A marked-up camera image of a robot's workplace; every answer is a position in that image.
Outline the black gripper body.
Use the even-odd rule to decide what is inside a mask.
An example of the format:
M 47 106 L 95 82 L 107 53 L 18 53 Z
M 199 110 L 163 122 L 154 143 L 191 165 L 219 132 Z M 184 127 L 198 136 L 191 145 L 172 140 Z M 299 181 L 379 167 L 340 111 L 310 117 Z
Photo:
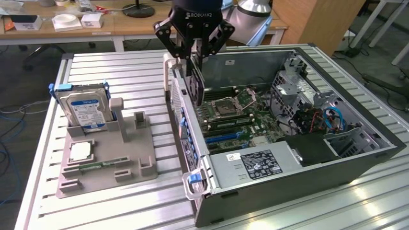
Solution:
M 222 0 L 175 0 L 170 20 L 186 39 L 210 37 L 223 21 Z

